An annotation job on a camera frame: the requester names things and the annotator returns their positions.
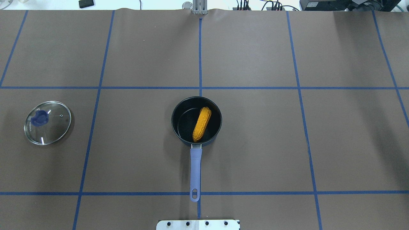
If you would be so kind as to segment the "dark blue saucepan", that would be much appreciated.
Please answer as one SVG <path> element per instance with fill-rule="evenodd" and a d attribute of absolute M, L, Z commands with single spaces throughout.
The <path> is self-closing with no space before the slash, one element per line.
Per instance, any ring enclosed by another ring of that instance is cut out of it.
<path fill-rule="evenodd" d="M 200 109 L 208 107 L 212 115 L 201 141 L 193 142 L 192 134 L 199 117 Z M 182 100 L 175 107 L 171 124 L 174 133 L 186 145 L 190 146 L 190 189 L 189 197 L 198 202 L 201 196 L 201 158 L 203 146 L 209 145 L 217 137 L 222 126 L 222 114 L 219 107 L 210 99 L 192 96 Z"/>

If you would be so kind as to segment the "yellow toy corn cob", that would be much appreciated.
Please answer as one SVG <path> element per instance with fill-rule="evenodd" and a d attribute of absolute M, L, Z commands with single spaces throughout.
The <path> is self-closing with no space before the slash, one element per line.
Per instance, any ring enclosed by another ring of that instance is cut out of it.
<path fill-rule="evenodd" d="M 193 130 L 192 138 L 193 142 L 199 142 L 205 134 L 206 127 L 210 121 L 212 111 L 208 107 L 200 109 L 199 117 L 197 119 L 195 128 Z"/>

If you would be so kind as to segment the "aluminium frame post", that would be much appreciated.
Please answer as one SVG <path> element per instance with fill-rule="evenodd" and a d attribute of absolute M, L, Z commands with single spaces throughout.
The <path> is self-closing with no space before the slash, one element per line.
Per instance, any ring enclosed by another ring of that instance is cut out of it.
<path fill-rule="evenodd" d="M 206 15 L 208 14 L 207 0 L 193 0 L 192 1 L 192 13 L 194 15 Z"/>

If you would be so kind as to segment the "small black device on table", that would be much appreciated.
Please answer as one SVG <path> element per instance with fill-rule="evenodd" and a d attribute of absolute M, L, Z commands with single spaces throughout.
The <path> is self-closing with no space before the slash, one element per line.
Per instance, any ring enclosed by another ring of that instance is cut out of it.
<path fill-rule="evenodd" d="M 84 9 L 84 8 L 87 8 L 87 7 L 90 7 L 90 6 L 94 6 L 94 5 L 95 5 L 95 3 L 94 3 L 93 0 L 79 0 L 79 1 L 78 1 L 78 4 L 79 4 L 79 8 L 80 8 L 80 9 Z"/>

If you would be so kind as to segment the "glass pot lid blue knob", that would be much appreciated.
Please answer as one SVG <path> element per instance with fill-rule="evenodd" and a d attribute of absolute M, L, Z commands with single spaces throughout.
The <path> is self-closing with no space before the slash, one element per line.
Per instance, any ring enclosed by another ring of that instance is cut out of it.
<path fill-rule="evenodd" d="M 24 133 L 35 145 L 49 145 L 64 137 L 72 122 L 70 109 L 59 101 L 46 101 L 26 117 Z"/>

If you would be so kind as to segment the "black orange power strip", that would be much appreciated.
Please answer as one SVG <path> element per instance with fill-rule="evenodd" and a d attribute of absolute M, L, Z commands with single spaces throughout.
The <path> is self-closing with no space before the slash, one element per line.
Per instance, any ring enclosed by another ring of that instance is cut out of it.
<path fill-rule="evenodd" d="M 273 0 L 262 0 L 265 4 L 263 5 L 261 10 L 266 9 L 267 11 L 282 11 L 284 9 L 284 5 L 279 2 L 278 0 L 273 1 Z M 233 8 L 233 10 L 237 11 L 250 11 L 251 7 L 249 6 L 249 0 L 237 0 L 236 1 L 237 6 Z M 268 9 L 266 5 L 268 3 L 271 3 L 271 7 Z"/>

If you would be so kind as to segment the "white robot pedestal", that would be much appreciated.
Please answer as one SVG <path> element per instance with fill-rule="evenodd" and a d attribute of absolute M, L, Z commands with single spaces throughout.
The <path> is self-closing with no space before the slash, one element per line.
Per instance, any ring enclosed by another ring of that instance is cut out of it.
<path fill-rule="evenodd" d="M 207 219 L 207 220 L 162 220 L 156 230 L 240 230 L 239 220 Z"/>

